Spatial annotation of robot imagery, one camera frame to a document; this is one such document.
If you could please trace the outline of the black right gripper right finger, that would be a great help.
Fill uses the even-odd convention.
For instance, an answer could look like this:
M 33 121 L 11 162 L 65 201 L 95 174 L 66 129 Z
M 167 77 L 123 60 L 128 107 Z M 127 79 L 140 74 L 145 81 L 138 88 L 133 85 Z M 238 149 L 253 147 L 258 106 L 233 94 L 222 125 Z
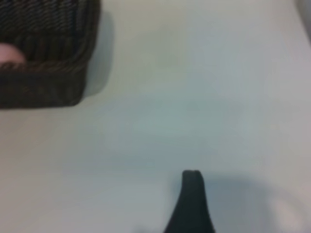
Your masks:
M 200 223 L 200 232 L 201 233 L 215 233 L 215 229 L 209 214 L 207 197 L 205 190 L 204 178 L 200 171 L 196 170 L 196 179 L 198 183 L 197 193 L 198 193 L 198 220 Z

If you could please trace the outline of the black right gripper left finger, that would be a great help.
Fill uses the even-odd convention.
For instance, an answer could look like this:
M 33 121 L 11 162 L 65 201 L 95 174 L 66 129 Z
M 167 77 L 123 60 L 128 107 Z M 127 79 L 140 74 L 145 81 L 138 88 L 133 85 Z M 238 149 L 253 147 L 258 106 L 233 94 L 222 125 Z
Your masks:
M 170 220 L 165 228 L 165 233 L 190 232 L 193 181 L 194 170 L 183 171 L 181 190 Z

